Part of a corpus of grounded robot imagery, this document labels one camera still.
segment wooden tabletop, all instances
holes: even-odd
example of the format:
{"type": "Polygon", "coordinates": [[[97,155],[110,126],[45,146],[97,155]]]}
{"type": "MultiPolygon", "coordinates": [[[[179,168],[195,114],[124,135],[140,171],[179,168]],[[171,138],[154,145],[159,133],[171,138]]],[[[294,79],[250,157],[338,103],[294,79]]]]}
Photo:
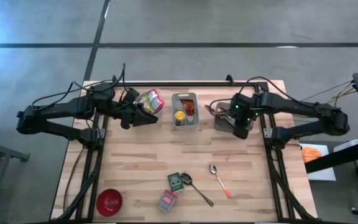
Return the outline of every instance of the wooden tabletop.
{"type": "MultiPolygon", "coordinates": [[[[274,83],[285,91],[283,81],[274,81],[274,83]]],[[[142,93],[153,87],[135,89],[142,93]]],[[[93,221],[277,221],[259,120],[254,122],[254,128],[248,138],[241,140],[231,133],[216,131],[213,128],[214,118],[204,108],[204,105],[208,105],[213,100],[231,98],[240,88],[156,87],[155,89],[166,101],[163,115],[157,124],[125,130],[120,127],[119,120],[109,119],[98,195],[106,189],[116,189],[123,196],[123,204],[119,213],[112,217],[103,217],[95,209],[93,221]],[[194,130],[174,130],[171,95],[185,92],[198,95],[200,124],[194,130]],[[215,176],[209,173],[209,164],[214,164],[218,168],[218,175],[230,191],[231,197],[226,197],[215,176]],[[170,188],[167,176],[176,172],[190,174],[194,185],[214,202],[214,207],[210,207],[193,187],[185,186],[184,191],[176,193],[178,199],[170,213],[164,213],[157,208],[157,202],[163,191],[170,188]]],[[[122,89],[115,90],[115,99],[118,100],[122,89]]],[[[269,86],[269,90],[278,93],[273,86],[269,86]]],[[[242,94],[252,96],[253,92],[253,88],[244,88],[242,94]]],[[[290,114],[279,113],[275,115],[275,119],[277,126],[293,126],[290,114]]],[[[74,127],[86,128],[85,121],[76,119],[74,127]]],[[[65,188],[81,149],[80,143],[70,141],[51,218],[56,218],[63,212],[65,188]]],[[[85,157],[86,150],[81,155],[68,189],[66,206],[80,189],[85,157]]],[[[287,146],[283,150],[283,157],[291,191],[306,210],[316,217],[313,196],[299,147],[287,146]]],[[[89,197],[90,190],[85,198],[83,212],[85,215],[88,211],[89,197]]],[[[285,211],[282,192],[280,198],[285,211]]]]}

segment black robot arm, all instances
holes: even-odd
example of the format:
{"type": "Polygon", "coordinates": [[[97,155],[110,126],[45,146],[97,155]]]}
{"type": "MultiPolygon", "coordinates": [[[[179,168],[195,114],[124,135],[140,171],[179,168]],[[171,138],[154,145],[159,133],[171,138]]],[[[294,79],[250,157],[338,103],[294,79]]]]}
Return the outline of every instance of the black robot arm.
{"type": "Polygon", "coordinates": [[[153,124],[158,118],[144,111],[143,106],[134,103],[139,95],[132,88],[127,89],[124,99],[113,101],[114,90],[111,83],[100,83],[87,91],[85,96],[77,97],[67,103],[47,106],[28,106],[19,111],[17,131],[22,134],[49,133],[63,136],[69,140],[76,139],[84,146],[96,144],[101,138],[100,130],[93,128],[77,129],[48,121],[53,118],[74,117],[91,119],[97,111],[114,119],[121,120],[121,127],[129,129],[130,124],[140,126],[153,124]]]}
{"type": "Polygon", "coordinates": [[[229,115],[236,120],[233,134],[245,139],[248,136],[246,127],[250,122],[262,114],[279,112],[318,118],[318,121],[292,128],[265,129],[264,135],[270,139],[270,143],[275,149],[283,149],[290,139],[299,139],[319,133],[340,136],[350,130],[347,115],[340,108],[332,107],[329,104],[288,100],[278,94],[265,92],[255,93],[252,97],[239,93],[233,96],[229,109],[229,115]]]}

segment concrete floor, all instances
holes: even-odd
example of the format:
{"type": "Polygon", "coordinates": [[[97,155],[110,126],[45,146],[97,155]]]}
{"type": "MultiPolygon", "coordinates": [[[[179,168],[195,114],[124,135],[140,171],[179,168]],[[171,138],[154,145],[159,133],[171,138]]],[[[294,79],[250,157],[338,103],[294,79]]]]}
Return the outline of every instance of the concrete floor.
{"type": "MultiPolygon", "coordinates": [[[[103,3],[0,0],[0,43],[92,43],[103,3]]],[[[358,0],[112,0],[100,42],[358,43],[358,0]]],[[[65,91],[72,80],[81,82],[90,52],[0,49],[0,144],[31,153],[28,163],[12,160],[9,165],[0,189],[0,223],[48,220],[68,141],[48,134],[20,135],[16,113],[40,96],[65,91]]],[[[90,80],[118,74],[123,62],[127,80],[262,75],[284,80],[287,92],[303,99],[350,80],[358,72],[358,48],[99,49],[90,80]]],[[[324,101],[336,91],[315,100],[324,101]]],[[[351,131],[313,140],[358,139],[358,96],[340,100],[339,106],[349,115],[351,131]]],[[[58,122],[71,125],[73,120],[58,122]]],[[[338,208],[327,212],[332,204],[324,202],[326,187],[312,188],[320,218],[349,222],[343,215],[348,203],[330,199],[338,208]]]]}

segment cable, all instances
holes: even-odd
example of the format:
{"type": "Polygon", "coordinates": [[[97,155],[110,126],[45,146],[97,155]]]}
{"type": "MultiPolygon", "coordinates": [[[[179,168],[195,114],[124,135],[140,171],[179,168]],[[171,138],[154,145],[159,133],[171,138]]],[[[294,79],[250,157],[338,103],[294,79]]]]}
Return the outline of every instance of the cable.
{"type": "Polygon", "coordinates": [[[351,93],[355,93],[356,91],[353,91],[353,92],[351,92],[353,90],[353,88],[351,88],[350,90],[347,90],[345,93],[343,93],[343,94],[341,94],[344,90],[342,90],[342,91],[340,91],[339,93],[338,93],[338,95],[335,97],[335,104],[334,104],[334,107],[336,106],[336,103],[337,103],[337,101],[338,101],[338,99],[339,98],[341,98],[342,96],[346,96],[346,95],[349,95],[349,94],[351,94],[351,93]]]}
{"type": "Polygon", "coordinates": [[[249,83],[251,80],[254,80],[254,79],[256,79],[256,78],[261,78],[261,79],[263,79],[263,80],[268,81],[268,82],[269,82],[270,84],[272,84],[272,86],[274,86],[274,88],[276,88],[280,93],[282,93],[283,95],[285,95],[285,96],[288,97],[289,99],[293,100],[294,102],[297,102],[297,103],[299,103],[300,105],[307,106],[307,107],[309,107],[309,108],[313,108],[313,109],[316,108],[316,107],[314,107],[314,106],[310,106],[310,105],[304,104],[304,103],[302,103],[302,102],[296,100],[294,97],[292,97],[292,96],[286,94],[283,90],[281,90],[279,87],[277,87],[272,81],[270,81],[268,78],[265,78],[265,77],[252,77],[252,78],[248,79],[248,80],[244,83],[244,85],[241,87],[241,89],[240,89],[240,91],[238,92],[238,94],[241,93],[241,91],[244,89],[244,87],[245,87],[245,85],[246,85],[247,83],[249,83]]]}
{"type": "Polygon", "coordinates": [[[329,100],[334,99],[334,98],[338,95],[338,93],[340,93],[341,91],[346,90],[346,89],[349,88],[349,87],[352,87],[351,85],[352,85],[351,83],[348,84],[347,86],[345,86],[345,88],[343,88],[342,90],[339,90],[337,93],[333,94],[333,95],[332,95],[330,98],[328,98],[328,99],[329,99],[329,100]]]}
{"type": "Polygon", "coordinates": [[[66,190],[65,190],[65,195],[63,197],[63,211],[66,210],[66,197],[67,197],[67,192],[68,192],[68,186],[70,185],[71,179],[73,178],[73,175],[74,175],[75,168],[77,167],[77,163],[80,160],[80,157],[81,157],[82,152],[84,151],[84,149],[81,150],[80,154],[78,155],[77,159],[74,162],[73,169],[71,170],[70,178],[68,179],[66,190]]]}
{"type": "Polygon", "coordinates": [[[122,87],[124,87],[124,90],[128,92],[128,89],[125,86],[125,63],[124,63],[124,68],[122,69],[122,87]]]}
{"type": "Polygon", "coordinates": [[[319,92],[319,93],[317,93],[317,94],[314,94],[313,96],[309,96],[309,97],[307,97],[307,98],[305,98],[305,99],[303,99],[303,100],[301,100],[301,101],[305,101],[305,100],[308,100],[308,99],[313,98],[313,97],[315,97],[315,96],[318,96],[318,95],[320,95],[320,94],[326,93],[326,92],[328,92],[329,90],[333,90],[333,89],[335,89],[335,88],[337,88],[337,87],[343,86],[343,85],[345,85],[346,83],[349,83],[349,82],[351,82],[351,81],[347,81],[347,82],[344,82],[344,83],[342,83],[342,84],[340,84],[340,85],[336,85],[336,86],[334,86],[334,87],[332,87],[332,88],[329,88],[329,89],[327,89],[327,90],[324,90],[324,91],[321,91],[321,92],[319,92]]]}
{"type": "Polygon", "coordinates": [[[124,108],[124,107],[126,107],[126,106],[128,106],[128,105],[130,105],[130,102],[126,102],[126,103],[124,103],[123,105],[117,107],[117,110],[122,109],[122,108],[124,108]]]}
{"type": "Polygon", "coordinates": [[[57,220],[70,219],[73,215],[75,209],[77,209],[78,203],[83,197],[85,193],[88,191],[91,184],[95,181],[100,173],[100,164],[95,164],[93,171],[90,173],[88,179],[85,181],[84,185],[80,189],[78,195],[71,202],[70,206],[57,218],[57,220]]]}
{"type": "Polygon", "coordinates": [[[124,96],[124,92],[128,92],[127,87],[125,86],[125,70],[123,71],[124,73],[122,74],[122,87],[124,87],[124,90],[121,93],[121,96],[119,97],[119,101],[122,101],[122,96],[124,96]]]}
{"type": "Polygon", "coordinates": [[[52,94],[52,95],[48,95],[48,96],[44,96],[44,97],[38,98],[38,99],[36,99],[34,102],[32,102],[31,107],[32,107],[32,109],[35,110],[35,111],[43,110],[43,109],[45,109],[45,108],[48,108],[48,107],[50,107],[50,106],[53,106],[53,105],[57,104],[58,102],[62,101],[69,93],[73,93],[73,92],[78,91],[78,90],[85,90],[85,91],[87,91],[87,92],[88,92],[88,91],[93,91],[93,92],[97,92],[97,93],[110,90],[110,89],[114,88],[114,87],[117,85],[117,83],[121,80],[121,78],[124,76],[124,74],[125,74],[125,67],[126,67],[126,66],[125,66],[125,64],[124,64],[123,67],[122,67],[122,71],[121,71],[120,77],[119,77],[111,86],[107,87],[107,88],[104,89],[104,90],[98,90],[98,91],[96,91],[96,90],[90,90],[90,89],[85,88],[85,87],[92,86],[92,85],[99,84],[99,83],[104,83],[104,82],[112,81],[112,80],[103,80],[103,81],[96,82],[96,83],[92,83],[92,84],[85,85],[85,86],[81,86],[81,85],[78,84],[76,81],[72,81],[66,92],[56,93],[56,94],[52,94]],[[75,90],[71,90],[71,88],[73,87],[73,84],[76,85],[76,86],[78,86],[79,88],[77,88],[77,89],[75,89],[75,90]],[[35,106],[35,103],[38,102],[38,101],[40,101],[40,100],[44,100],[44,99],[51,98],[51,97],[58,96],[58,95],[63,95],[63,96],[62,96],[59,100],[54,101],[53,103],[50,103],[50,104],[47,105],[47,106],[43,106],[43,107],[41,107],[41,108],[37,108],[37,107],[35,106]]]}
{"type": "Polygon", "coordinates": [[[209,106],[208,106],[209,109],[207,108],[207,110],[209,111],[209,113],[210,113],[211,115],[216,116],[216,115],[217,115],[216,113],[215,113],[215,114],[212,113],[212,111],[214,111],[214,110],[212,109],[212,104],[215,103],[215,102],[227,101],[227,100],[231,100],[231,98],[214,100],[214,101],[212,101],[212,102],[209,104],[209,106]]]}
{"type": "MultiPolygon", "coordinates": [[[[90,126],[90,124],[88,123],[88,121],[92,121],[92,123],[94,123],[94,121],[93,121],[92,119],[86,119],[86,120],[85,120],[85,123],[86,123],[86,125],[88,126],[88,128],[91,128],[91,126],[90,126]]],[[[100,129],[99,129],[99,127],[97,127],[97,129],[98,129],[99,138],[100,138],[100,136],[101,136],[100,129]]],[[[80,154],[78,155],[76,161],[74,162],[73,169],[71,170],[71,174],[70,174],[70,177],[69,177],[69,179],[68,179],[67,186],[66,186],[66,190],[65,190],[65,194],[64,194],[64,198],[63,198],[63,211],[66,210],[66,197],[67,197],[67,192],[68,192],[68,186],[70,185],[71,179],[73,178],[73,174],[74,174],[75,168],[76,168],[76,166],[77,166],[78,161],[80,160],[80,157],[81,157],[83,151],[84,151],[84,149],[81,150],[81,152],[80,152],[80,154]]]]}
{"type": "MultiPolygon", "coordinates": [[[[267,154],[267,157],[270,157],[270,160],[273,160],[272,154],[267,154]]],[[[290,201],[290,203],[292,204],[292,206],[295,208],[295,210],[298,212],[299,216],[302,219],[312,219],[314,220],[315,217],[313,217],[312,215],[310,215],[305,208],[301,205],[301,203],[298,201],[298,199],[296,199],[296,197],[294,196],[294,194],[291,192],[289,186],[287,184],[284,183],[281,175],[277,172],[274,164],[270,164],[268,165],[268,169],[270,172],[270,176],[275,179],[276,183],[280,186],[281,190],[283,191],[285,197],[290,201]]]]}
{"type": "MultiPolygon", "coordinates": [[[[291,145],[291,146],[299,146],[301,147],[301,150],[303,149],[302,146],[300,144],[293,144],[293,143],[286,143],[286,145],[291,145]]],[[[273,161],[278,161],[277,159],[274,159],[273,156],[268,156],[268,159],[271,159],[273,161]]]]}

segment silver spoon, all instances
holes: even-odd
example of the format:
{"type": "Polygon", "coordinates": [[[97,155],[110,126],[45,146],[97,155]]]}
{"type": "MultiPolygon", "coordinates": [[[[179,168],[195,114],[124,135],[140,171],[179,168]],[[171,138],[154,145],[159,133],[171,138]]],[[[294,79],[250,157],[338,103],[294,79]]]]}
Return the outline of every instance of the silver spoon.
{"type": "Polygon", "coordinates": [[[193,180],[191,179],[190,175],[185,173],[180,174],[180,179],[184,184],[193,186],[194,189],[196,189],[196,191],[204,198],[204,200],[206,201],[206,203],[208,203],[209,206],[214,206],[214,203],[193,185],[193,180]]]}
{"type": "Polygon", "coordinates": [[[215,166],[214,164],[209,165],[209,171],[211,171],[211,173],[212,173],[213,175],[215,175],[215,177],[217,178],[217,180],[218,180],[219,183],[221,184],[221,186],[222,186],[222,188],[223,188],[224,193],[226,194],[226,196],[227,196],[227,197],[230,197],[231,194],[230,194],[229,190],[228,190],[227,188],[225,188],[225,186],[223,185],[221,179],[219,179],[219,177],[218,177],[218,170],[217,170],[217,168],[216,168],[216,166],[215,166]]]}

